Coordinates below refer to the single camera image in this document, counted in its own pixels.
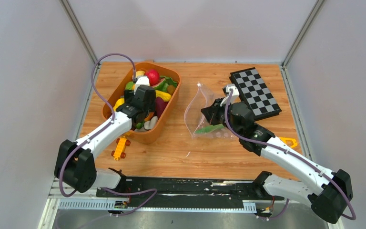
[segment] orange bin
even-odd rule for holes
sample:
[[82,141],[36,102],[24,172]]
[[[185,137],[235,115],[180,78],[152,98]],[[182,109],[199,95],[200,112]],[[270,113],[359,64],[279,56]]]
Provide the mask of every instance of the orange bin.
[[[156,65],[152,62],[140,62],[137,63],[135,65],[135,68],[137,69],[137,71],[139,70],[149,70],[149,69],[155,69],[159,72],[160,75],[164,75],[167,77],[172,78],[174,81],[178,82],[178,85],[176,87],[175,92],[172,95],[172,98],[170,99],[170,101],[168,102],[168,105],[165,108],[165,111],[162,113],[161,117],[158,117],[159,120],[156,123],[155,127],[152,128],[151,130],[147,131],[147,132],[135,132],[133,130],[129,130],[125,135],[128,138],[134,139],[135,141],[138,141],[140,143],[143,144],[150,144],[154,141],[156,141],[156,139],[161,135],[161,131],[163,129],[163,126],[166,123],[166,120],[168,119],[168,117],[170,116],[172,110],[174,109],[174,107],[177,104],[177,99],[179,98],[179,91],[180,91],[180,85],[182,84],[181,78],[179,76],[179,74],[173,70],[161,67],[159,65]],[[127,75],[124,77],[124,79],[120,82],[120,84],[118,85],[118,87],[116,88],[116,90],[113,92],[113,94],[110,96],[110,98],[108,99],[109,103],[114,106],[116,104],[116,101],[124,95],[124,89],[125,89],[125,85],[132,80],[132,73],[133,73],[133,69],[131,68],[130,71],[127,73]],[[112,115],[112,111],[110,110],[110,108],[104,104],[103,106],[103,110],[102,110],[102,114],[104,119],[108,119],[110,118],[110,116]]]

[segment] wooden table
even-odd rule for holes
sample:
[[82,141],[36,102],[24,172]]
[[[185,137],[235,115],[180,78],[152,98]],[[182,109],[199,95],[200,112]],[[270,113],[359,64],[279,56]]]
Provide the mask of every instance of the wooden table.
[[[178,104],[169,117],[161,136],[150,145],[131,142],[125,150],[126,158],[115,161],[110,144],[96,159],[96,167],[122,169],[127,176],[190,177],[255,179],[263,170],[295,179],[275,163],[242,148],[237,140],[192,139],[184,124],[184,111],[197,93],[197,83],[204,83],[216,93],[228,83],[229,73],[256,67],[268,88],[283,110],[278,116],[258,121],[277,136],[295,138],[298,141],[294,121],[288,104],[285,86],[278,65],[275,64],[221,64],[221,63],[157,63],[175,70],[182,78]],[[131,68],[127,62],[105,62],[99,73],[97,88],[109,98],[121,78]],[[81,136],[98,127],[103,121],[104,102],[93,94],[84,121]]]

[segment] transparent bag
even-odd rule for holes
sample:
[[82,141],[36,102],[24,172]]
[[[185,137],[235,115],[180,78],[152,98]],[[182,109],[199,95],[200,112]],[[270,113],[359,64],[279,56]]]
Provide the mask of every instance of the transparent bag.
[[209,107],[215,99],[224,97],[223,94],[215,94],[212,90],[202,83],[198,83],[198,91],[194,99],[189,103],[184,112],[184,123],[189,130],[192,138],[227,138],[236,139],[232,133],[222,124],[210,125],[201,113],[201,109]]

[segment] checkerboard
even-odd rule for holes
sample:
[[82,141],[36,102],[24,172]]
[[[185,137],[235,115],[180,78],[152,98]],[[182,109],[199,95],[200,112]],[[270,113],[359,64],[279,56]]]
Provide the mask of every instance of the checkerboard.
[[277,101],[255,68],[233,72],[229,79],[238,88],[241,100],[253,110],[256,121],[281,112]]

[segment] white wall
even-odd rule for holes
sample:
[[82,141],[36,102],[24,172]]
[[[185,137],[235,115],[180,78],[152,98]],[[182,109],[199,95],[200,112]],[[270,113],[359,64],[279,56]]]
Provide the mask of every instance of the white wall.
[[0,228],[36,228],[92,63],[59,1],[0,0]]
[[121,52],[135,60],[280,62],[315,0],[69,2],[97,56]]
[[366,1],[326,1],[288,70],[316,161],[351,175],[345,228],[366,228]]

